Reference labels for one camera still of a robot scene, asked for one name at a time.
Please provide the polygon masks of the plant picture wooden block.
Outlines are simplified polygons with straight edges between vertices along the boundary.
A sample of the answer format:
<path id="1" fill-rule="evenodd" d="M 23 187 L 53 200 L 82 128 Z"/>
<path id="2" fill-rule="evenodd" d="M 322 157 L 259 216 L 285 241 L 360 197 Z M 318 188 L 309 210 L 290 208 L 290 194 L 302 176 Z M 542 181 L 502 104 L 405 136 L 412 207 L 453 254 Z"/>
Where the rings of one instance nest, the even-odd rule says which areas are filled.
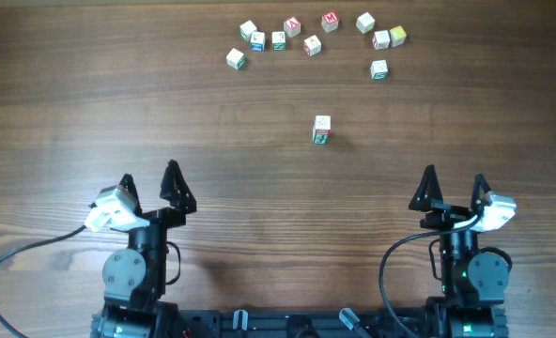
<path id="1" fill-rule="evenodd" d="M 321 52 L 322 44 L 316 35 L 306 38 L 303 41 L 303 49 L 309 56 L 314 56 Z"/>

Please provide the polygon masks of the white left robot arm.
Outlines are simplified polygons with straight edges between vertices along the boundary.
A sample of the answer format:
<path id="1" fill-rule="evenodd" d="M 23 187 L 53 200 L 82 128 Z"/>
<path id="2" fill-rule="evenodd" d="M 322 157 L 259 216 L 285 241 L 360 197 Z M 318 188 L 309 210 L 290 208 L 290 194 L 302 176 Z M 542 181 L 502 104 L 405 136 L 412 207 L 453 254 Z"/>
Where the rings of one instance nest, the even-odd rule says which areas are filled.
<path id="1" fill-rule="evenodd" d="M 92 318 L 91 334 L 109 338 L 190 337 L 445 337 L 446 315 L 433 304 L 375 313 L 271 313 L 237 310 L 182 311 L 162 300 L 167 286 L 166 261 L 177 244 L 169 229 L 186 223 L 196 201 L 176 161 L 168 162 L 160 197 L 168 207 L 143 212 L 130 174 L 100 192 L 87 226 L 107 225 L 128 236 L 128 245 L 110 255 L 102 269 L 104 304 Z"/>

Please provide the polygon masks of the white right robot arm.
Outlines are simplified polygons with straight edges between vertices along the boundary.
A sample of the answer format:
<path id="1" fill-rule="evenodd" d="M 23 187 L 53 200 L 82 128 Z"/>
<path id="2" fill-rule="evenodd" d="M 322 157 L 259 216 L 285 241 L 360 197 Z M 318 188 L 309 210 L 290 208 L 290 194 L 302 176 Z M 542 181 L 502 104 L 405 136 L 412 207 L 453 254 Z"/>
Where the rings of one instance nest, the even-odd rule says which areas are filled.
<path id="1" fill-rule="evenodd" d="M 478 235 L 495 231 L 516 215 L 511 196 L 494 192 L 481 175 L 475 177 L 471 205 L 448 205 L 435 167 L 425 168 L 409 208 L 425 213 L 421 226 L 439 233 L 441 297 L 425 303 L 422 337 L 502 338 L 509 335 L 502 304 L 512 259 L 501 249 L 481 248 Z"/>

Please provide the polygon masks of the red U letter block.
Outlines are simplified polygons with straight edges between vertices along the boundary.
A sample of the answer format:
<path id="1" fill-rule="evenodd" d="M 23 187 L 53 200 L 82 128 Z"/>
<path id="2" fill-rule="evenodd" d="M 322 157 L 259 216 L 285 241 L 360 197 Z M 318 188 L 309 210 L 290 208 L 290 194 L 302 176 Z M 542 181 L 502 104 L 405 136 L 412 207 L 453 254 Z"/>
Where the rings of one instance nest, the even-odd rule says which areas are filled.
<path id="1" fill-rule="evenodd" d="M 329 135 L 332 129 L 332 120 L 329 115 L 317 115 L 313 127 L 313 135 Z"/>

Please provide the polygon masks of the tree picture green block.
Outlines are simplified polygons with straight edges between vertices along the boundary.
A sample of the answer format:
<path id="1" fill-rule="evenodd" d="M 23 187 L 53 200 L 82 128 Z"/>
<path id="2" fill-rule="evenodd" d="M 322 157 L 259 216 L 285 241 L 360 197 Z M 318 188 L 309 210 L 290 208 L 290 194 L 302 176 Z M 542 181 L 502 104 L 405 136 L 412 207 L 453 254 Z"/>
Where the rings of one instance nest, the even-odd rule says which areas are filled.
<path id="1" fill-rule="evenodd" d="M 328 130 L 315 130 L 312 141 L 315 145 L 326 145 L 329 143 L 330 134 Z"/>

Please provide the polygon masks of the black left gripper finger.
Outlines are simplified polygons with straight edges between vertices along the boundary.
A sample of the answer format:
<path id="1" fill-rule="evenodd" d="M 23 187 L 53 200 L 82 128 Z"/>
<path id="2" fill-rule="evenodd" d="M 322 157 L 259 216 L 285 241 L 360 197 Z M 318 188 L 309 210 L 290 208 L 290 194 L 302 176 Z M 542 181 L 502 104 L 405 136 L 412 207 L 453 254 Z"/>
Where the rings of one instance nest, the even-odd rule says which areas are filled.
<path id="1" fill-rule="evenodd" d="M 170 160 L 167 163 L 162 177 L 160 197 L 183 214 L 197 211 L 193 193 L 182 175 L 178 162 L 175 160 Z"/>
<path id="2" fill-rule="evenodd" d="M 136 186 L 133 181 L 133 177 L 130 174 L 125 174 L 121 180 L 119 181 L 119 185 L 122 186 L 131 196 L 132 200 L 135 203 L 134 213 L 136 216 L 142 215 L 142 208 L 140 205 L 140 200 L 138 197 L 138 193 L 136 190 Z"/>

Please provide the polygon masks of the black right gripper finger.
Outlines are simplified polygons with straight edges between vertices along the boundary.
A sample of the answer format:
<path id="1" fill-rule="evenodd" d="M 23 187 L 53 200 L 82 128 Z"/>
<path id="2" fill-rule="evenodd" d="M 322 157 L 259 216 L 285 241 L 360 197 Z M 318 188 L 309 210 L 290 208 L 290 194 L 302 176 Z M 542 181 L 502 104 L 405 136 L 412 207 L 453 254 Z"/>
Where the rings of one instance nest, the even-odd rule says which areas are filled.
<path id="1" fill-rule="evenodd" d="M 443 203 L 436 167 L 429 164 L 424 170 L 421 182 L 409 202 L 409 209 L 431 211 Z"/>
<path id="2" fill-rule="evenodd" d="M 479 211 L 483 208 L 483 195 L 490 192 L 491 189 L 483 174 L 478 174 L 474 178 L 472 194 L 471 194 L 471 211 Z"/>

